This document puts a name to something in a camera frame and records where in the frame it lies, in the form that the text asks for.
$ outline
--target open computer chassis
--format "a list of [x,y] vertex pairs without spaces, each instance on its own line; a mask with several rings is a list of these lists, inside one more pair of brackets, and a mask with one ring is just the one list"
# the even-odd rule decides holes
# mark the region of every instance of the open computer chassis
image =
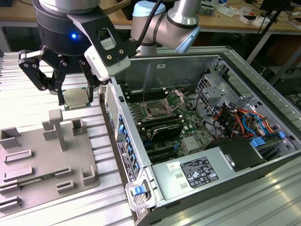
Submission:
[[301,155],[300,113],[233,50],[200,50],[134,57],[100,95],[137,225]]

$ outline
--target green circuit board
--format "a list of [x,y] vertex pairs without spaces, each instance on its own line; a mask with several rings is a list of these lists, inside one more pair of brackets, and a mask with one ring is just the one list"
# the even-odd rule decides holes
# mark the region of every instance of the green circuit board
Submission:
[[172,112],[166,112],[164,107],[164,101],[151,100],[140,103],[129,103],[129,109],[134,119],[135,124],[138,127],[138,123],[142,121],[151,121],[154,119],[160,119],[166,116],[182,115],[183,129],[178,136],[175,136],[168,140],[151,141],[151,134],[148,136],[141,136],[143,144],[150,160],[152,161],[153,153],[158,153],[156,156],[160,156],[160,150],[170,149],[174,147],[177,157],[183,157],[189,154],[203,151],[214,138],[208,131],[203,121],[198,117],[193,107],[193,101],[183,96],[184,103],[177,107],[181,100],[177,95],[170,95],[167,100],[169,106],[174,109]]

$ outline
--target power supply label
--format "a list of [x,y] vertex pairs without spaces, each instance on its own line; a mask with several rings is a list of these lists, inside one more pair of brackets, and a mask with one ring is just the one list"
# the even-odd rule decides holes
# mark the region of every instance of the power supply label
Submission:
[[181,164],[190,187],[197,188],[218,180],[218,176],[206,157]]

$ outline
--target motherboard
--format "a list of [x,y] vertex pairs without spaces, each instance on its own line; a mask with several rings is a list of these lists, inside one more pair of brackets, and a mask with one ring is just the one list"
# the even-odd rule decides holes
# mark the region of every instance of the motherboard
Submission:
[[135,100],[127,97],[131,115],[153,164],[203,151],[214,140],[214,131],[208,131],[195,111],[192,95],[181,89],[162,92],[161,95],[141,94],[142,99]]

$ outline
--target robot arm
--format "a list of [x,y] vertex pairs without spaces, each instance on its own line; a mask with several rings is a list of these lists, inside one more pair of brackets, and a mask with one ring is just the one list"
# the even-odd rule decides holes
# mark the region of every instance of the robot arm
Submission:
[[[174,9],[164,16],[162,7],[164,11],[165,7],[160,5],[161,2],[149,2],[147,15],[134,15],[132,37],[137,41],[123,42],[99,7],[100,0],[33,0],[41,50],[20,51],[19,66],[39,90],[49,89],[57,94],[59,105],[64,104],[62,84],[66,74],[84,73],[89,102],[92,102],[93,90],[127,69],[129,58],[137,54],[140,45],[157,41],[178,49],[178,52],[190,47],[199,32],[196,9],[200,0],[177,1]],[[136,6],[134,14],[138,14],[139,10]],[[169,45],[165,40],[171,38],[173,41]],[[39,70],[41,60],[54,69],[51,78]]]
[[[185,53],[200,32],[198,9],[201,0],[179,0],[167,13],[161,4],[151,20],[147,33],[138,48],[139,55],[154,55],[156,43]],[[138,40],[154,3],[140,1],[135,5],[131,35]]]

